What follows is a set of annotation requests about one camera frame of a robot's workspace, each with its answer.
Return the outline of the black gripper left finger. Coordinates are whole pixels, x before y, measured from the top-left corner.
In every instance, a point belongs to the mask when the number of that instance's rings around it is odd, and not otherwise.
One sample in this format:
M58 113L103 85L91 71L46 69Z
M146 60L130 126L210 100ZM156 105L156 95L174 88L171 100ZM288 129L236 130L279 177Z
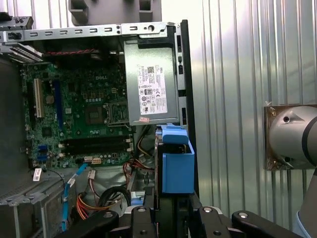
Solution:
M99 211L80 221L58 238L156 238L155 193L145 191L144 202L140 206L130 206L119 214L112 210Z

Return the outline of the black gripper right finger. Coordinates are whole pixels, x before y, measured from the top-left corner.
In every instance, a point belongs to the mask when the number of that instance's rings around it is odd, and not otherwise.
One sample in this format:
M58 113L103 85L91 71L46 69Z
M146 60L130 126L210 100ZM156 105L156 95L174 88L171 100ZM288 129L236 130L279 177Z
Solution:
M178 194L176 214L185 219L192 238L299 238L300 236L250 211L226 217L216 207L203 206L197 195Z

